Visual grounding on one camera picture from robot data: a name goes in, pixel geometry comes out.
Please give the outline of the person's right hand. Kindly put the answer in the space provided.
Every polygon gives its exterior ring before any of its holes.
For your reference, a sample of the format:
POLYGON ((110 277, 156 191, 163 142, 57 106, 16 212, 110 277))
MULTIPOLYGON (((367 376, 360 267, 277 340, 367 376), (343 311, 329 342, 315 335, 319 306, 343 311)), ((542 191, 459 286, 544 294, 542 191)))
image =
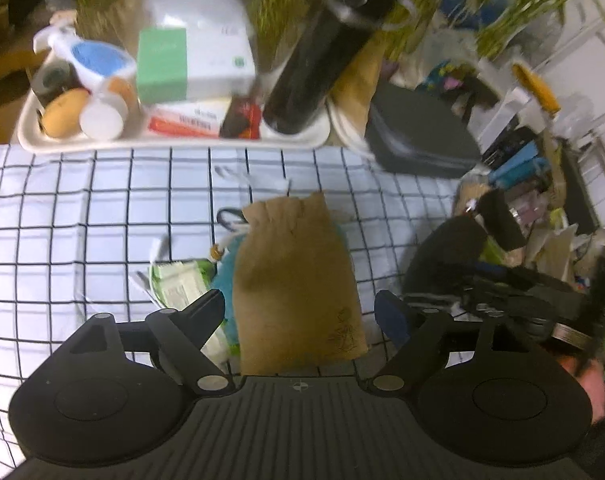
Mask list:
POLYGON ((591 425, 595 426, 600 420, 605 419, 605 381, 602 364, 598 360, 590 360, 586 368, 578 374, 578 360, 573 356, 559 356, 557 362, 577 380, 589 396, 592 410, 591 425))

